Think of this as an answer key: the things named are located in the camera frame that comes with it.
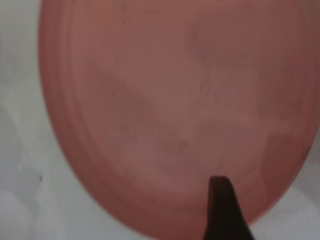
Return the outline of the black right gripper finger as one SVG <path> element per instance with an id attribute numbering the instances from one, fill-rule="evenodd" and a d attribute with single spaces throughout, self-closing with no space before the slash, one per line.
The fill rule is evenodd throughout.
<path id="1" fill-rule="evenodd" d="M 253 240 L 236 192 L 225 176 L 209 179 L 205 240 Z"/>

